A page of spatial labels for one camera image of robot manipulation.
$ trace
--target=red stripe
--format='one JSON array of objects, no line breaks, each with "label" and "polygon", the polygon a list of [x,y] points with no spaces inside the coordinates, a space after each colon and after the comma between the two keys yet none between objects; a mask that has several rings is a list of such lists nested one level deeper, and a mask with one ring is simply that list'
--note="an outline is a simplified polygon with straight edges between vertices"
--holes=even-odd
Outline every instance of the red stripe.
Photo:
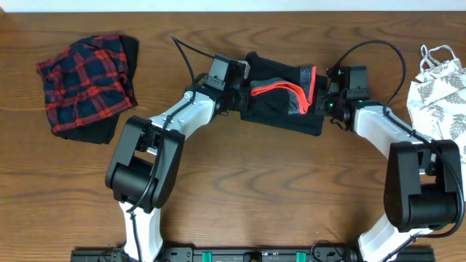
[{"label": "red stripe", "polygon": [[297,84],[293,84],[290,82],[283,82],[283,81],[275,82],[268,86],[254,88],[251,90],[250,94],[252,96],[257,96],[263,92],[267,92],[267,91],[270,91],[276,88],[282,88],[282,89],[286,89],[286,90],[290,90],[291,92],[294,92],[296,96],[298,97],[299,113],[300,114],[307,113],[307,109],[309,108],[310,104],[309,102],[307,102],[306,94],[304,93],[303,89]]}]

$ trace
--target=green connector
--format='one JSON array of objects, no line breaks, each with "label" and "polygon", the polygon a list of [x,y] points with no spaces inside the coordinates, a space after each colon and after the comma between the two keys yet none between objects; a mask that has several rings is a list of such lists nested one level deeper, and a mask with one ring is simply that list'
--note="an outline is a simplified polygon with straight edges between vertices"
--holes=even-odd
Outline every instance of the green connector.
[{"label": "green connector", "polygon": [[212,253],[202,252],[202,262],[212,262]]},{"label": "green connector", "polygon": [[306,253],[297,252],[296,253],[296,262],[306,262]]}]

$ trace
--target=black mounting rail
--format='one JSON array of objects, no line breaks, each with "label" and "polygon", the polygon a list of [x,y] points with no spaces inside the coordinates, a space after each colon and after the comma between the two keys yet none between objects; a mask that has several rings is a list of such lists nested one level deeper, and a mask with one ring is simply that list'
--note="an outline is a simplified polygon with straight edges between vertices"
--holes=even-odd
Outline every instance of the black mounting rail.
[{"label": "black mounting rail", "polygon": [[[197,249],[190,247],[165,248],[157,262],[357,262],[355,249],[336,246],[345,258],[337,254],[333,247],[310,249]],[[71,262],[133,262],[122,249],[113,250],[74,250]],[[410,247],[402,250],[397,262],[435,262],[432,248]]]}]

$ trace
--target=gray fabric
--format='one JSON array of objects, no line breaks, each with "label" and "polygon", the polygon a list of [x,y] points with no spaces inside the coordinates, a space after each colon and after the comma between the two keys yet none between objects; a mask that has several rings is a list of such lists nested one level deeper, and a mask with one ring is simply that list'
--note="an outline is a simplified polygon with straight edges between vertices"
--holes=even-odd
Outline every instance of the gray fabric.
[{"label": "gray fabric", "polygon": [[[251,81],[250,82],[251,91],[256,89],[256,88],[259,88],[259,87],[265,87],[265,86],[268,86],[270,84],[274,84],[276,82],[286,82],[286,80],[281,79],[280,77],[274,77],[272,79],[267,79],[267,80],[263,80],[263,81]],[[298,96],[296,95],[295,92],[293,92],[291,90],[287,90],[287,91],[288,91],[288,95],[290,96],[290,103],[288,104],[288,115],[300,114],[299,113]]]},{"label": "gray fabric", "polygon": [[310,66],[302,66],[301,73],[299,75],[299,86],[304,90],[306,98],[309,97],[309,92],[311,88],[312,69],[313,68]]}]

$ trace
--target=folded clothing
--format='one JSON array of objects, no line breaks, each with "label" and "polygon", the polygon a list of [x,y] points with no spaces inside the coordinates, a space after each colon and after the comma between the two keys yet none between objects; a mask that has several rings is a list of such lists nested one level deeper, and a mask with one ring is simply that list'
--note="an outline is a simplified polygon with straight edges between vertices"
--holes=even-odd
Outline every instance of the folded clothing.
[{"label": "folded clothing", "polygon": [[241,119],[318,136],[323,116],[314,115],[313,100],[325,90],[327,79],[317,75],[315,66],[293,67],[259,57],[251,52],[245,89],[248,103]]},{"label": "folded clothing", "polygon": [[137,105],[132,85],[137,55],[136,39],[111,34],[81,39],[38,63],[52,133],[109,143],[119,113]]}]

